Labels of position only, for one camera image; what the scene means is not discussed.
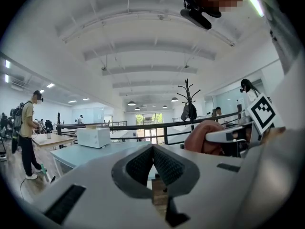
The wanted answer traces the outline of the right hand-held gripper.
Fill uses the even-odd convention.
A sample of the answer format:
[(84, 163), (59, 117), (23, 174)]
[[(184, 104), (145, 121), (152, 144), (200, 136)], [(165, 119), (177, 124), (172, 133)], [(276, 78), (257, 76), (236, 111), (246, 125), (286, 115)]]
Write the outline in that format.
[(274, 126), (276, 117), (271, 99), (260, 94), (241, 112), (237, 125), (207, 133), (205, 139), (208, 142), (221, 142), (224, 156), (243, 158), (249, 149), (267, 143), (285, 132), (285, 127)]

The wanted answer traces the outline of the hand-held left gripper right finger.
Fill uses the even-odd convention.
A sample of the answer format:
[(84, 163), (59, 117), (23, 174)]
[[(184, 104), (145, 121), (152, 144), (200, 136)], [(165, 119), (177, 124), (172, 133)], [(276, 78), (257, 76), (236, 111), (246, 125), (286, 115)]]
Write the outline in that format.
[(257, 210), (251, 195), (257, 174), (257, 147), (244, 159), (213, 156), (155, 145), (156, 168), (175, 171), (168, 187), (165, 219), (156, 229), (255, 229)]

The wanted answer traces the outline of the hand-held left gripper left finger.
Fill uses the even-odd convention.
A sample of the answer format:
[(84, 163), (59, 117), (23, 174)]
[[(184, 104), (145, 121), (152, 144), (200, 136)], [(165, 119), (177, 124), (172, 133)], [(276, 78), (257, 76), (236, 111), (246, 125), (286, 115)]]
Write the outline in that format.
[(166, 229), (147, 187), (152, 145), (92, 159), (72, 169), (34, 201), (64, 229)]

